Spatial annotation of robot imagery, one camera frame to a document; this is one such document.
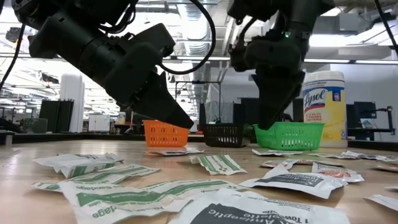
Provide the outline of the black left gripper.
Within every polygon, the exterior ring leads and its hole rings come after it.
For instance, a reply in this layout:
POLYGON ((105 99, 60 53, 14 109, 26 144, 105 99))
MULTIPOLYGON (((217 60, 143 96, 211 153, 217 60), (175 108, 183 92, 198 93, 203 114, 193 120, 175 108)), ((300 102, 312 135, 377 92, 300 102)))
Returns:
MULTIPOLYGON (((78 68, 118 103, 129 106, 144 86, 160 59, 144 44, 133 45, 128 40, 107 40, 99 46, 91 43, 81 54, 78 68)), ((155 80, 139 101, 132 105, 135 113, 185 129, 193 121, 167 89, 165 72, 155 74, 155 80)))

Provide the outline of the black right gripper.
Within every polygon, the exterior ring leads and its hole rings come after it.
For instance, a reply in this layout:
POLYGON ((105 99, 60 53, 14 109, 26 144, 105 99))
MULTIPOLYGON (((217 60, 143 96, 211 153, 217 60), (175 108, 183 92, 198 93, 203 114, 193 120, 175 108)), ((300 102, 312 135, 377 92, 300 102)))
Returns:
POLYGON ((307 54, 307 35, 258 36, 245 51, 245 63, 259 90, 258 126, 269 129, 300 93, 307 54))

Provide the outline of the green plastic basket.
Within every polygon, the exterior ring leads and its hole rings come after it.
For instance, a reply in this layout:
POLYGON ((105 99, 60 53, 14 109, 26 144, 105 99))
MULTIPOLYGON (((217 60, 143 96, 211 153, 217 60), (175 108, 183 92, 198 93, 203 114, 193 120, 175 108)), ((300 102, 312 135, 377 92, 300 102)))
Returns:
POLYGON ((257 144, 282 151, 317 150, 323 132, 323 123, 275 122, 268 130, 254 124, 257 144))

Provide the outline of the black partition panels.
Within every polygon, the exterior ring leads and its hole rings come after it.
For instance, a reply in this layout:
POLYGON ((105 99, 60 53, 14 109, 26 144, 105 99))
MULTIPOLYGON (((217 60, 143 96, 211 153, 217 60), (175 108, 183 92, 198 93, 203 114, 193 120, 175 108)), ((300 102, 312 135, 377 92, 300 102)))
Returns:
MULTIPOLYGON (((234 124, 257 124, 259 112, 259 98, 241 98, 240 103, 233 104, 233 123, 234 124)), ((270 125, 280 121, 280 116, 288 106, 279 101, 266 99, 269 107, 270 125)))

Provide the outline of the orange plastic basket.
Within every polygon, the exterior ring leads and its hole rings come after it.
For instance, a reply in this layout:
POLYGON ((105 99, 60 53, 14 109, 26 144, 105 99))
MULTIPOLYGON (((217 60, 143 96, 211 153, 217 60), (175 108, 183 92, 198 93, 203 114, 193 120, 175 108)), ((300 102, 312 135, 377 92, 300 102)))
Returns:
POLYGON ((150 147, 185 146, 189 129, 157 120, 144 120, 146 144, 150 147))

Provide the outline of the yellow Lysol wipes canister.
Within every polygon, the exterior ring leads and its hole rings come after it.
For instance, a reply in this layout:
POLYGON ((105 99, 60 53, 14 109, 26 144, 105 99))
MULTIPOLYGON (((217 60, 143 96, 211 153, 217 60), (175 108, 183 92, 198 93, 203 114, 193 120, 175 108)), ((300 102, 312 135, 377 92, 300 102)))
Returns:
POLYGON ((322 71, 306 74, 302 94, 304 121, 324 124, 320 147, 348 147, 343 73, 322 71))

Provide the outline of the black plastic basket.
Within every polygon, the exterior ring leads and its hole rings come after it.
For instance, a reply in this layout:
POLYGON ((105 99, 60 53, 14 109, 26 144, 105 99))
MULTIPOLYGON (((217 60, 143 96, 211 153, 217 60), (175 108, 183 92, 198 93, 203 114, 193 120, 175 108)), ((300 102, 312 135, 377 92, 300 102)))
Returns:
POLYGON ((210 147, 239 148, 251 142, 243 124, 207 124, 203 132, 204 142, 210 147))

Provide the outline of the ceiling light strip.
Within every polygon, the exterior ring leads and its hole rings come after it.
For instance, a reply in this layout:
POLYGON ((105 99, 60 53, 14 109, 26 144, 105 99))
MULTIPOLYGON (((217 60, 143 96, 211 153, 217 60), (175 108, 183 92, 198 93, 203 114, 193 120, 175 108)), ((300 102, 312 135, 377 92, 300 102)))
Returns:
POLYGON ((361 65, 398 65, 398 60, 356 60, 355 64, 361 65))
POLYGON ((350 60, 345 59, 310 59, 306 58, 304 60, 305 63, 331 63, 331 64, 344 64, 349 63, 350 60))

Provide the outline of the white cabinet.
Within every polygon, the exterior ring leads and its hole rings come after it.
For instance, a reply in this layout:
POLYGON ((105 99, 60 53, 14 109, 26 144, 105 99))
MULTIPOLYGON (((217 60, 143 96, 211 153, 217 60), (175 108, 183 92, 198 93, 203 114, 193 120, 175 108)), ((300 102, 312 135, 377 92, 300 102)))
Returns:
POLYGON ((89 132, 109 132, 110 115, 89 115, 88 131, 89 132))

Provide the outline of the black monitor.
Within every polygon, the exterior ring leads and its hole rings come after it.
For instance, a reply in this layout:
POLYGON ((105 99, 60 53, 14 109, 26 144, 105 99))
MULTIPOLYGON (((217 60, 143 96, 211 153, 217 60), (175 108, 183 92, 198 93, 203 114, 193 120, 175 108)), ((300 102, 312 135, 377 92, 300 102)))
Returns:
POLYGON ((356 113, 356 117, 359 119, 362 118, 377 118, 376 104, 373 102, 363 102, 363 101, 355 101, 354 102, 354 110, 356 113))

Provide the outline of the black desk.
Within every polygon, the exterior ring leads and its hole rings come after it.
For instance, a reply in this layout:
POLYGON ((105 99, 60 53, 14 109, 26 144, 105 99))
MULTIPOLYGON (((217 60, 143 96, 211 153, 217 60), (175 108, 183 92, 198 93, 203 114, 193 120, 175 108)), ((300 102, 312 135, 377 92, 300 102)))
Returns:
POLYGON ((355 140, 374 141, 375 133, 390 133, 395 135, 396 129, 369 129, 369 128, 348 128, 348 137, 354 137, 355 140))

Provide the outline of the black cabinets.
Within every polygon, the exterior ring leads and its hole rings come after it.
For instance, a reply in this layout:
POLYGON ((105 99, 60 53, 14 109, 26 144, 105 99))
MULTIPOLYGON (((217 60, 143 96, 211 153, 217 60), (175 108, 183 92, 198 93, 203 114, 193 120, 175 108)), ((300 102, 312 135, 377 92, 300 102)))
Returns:
POLYGON ((73 100, 42 101, 39 118, 47 120, 47 131, 52 133, 69 132, 73 105, 73 100))

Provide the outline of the plain white packet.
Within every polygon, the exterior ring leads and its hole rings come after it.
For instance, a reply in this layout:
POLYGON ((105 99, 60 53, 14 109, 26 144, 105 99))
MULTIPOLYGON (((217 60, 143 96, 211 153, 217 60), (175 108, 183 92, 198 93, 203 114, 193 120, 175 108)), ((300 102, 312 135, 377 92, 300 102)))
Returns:
POLYGON ((396 198, 386 197, 383 195, 372 195, 365 197, 365 199, 376 202, 398 212, 398 199, 396 198))

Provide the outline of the black ceiling dome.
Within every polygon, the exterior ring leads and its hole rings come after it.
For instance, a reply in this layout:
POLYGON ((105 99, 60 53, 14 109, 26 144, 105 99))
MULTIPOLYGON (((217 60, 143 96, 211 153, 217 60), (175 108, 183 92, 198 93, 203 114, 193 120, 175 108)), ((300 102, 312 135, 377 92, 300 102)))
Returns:
POLYGON ((16 43, 19 40, 19 34, 21 32, 20 27, 11 27, 6 32, 6 39, 12 43, 16 43))

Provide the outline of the silver ventilation duct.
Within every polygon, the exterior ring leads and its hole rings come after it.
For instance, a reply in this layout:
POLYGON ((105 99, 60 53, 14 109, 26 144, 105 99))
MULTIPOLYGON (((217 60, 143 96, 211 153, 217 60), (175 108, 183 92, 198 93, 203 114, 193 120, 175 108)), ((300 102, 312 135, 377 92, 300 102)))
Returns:
MULTIPOLYGON (((210 49, 206 40, 211 40, 210 28, 205 16, 194 4, 177 5, 180 17, 182 19, 182 37, 184 40, 185 56, 204 57, 210 49)), ((200 69, 193 72, 191 77, 193 81, 210 80, 210 64, 204 64, 200 69)), ((197 106, 205 103, 208 96, 208 84, 192 85, 192 101, 197 106)))

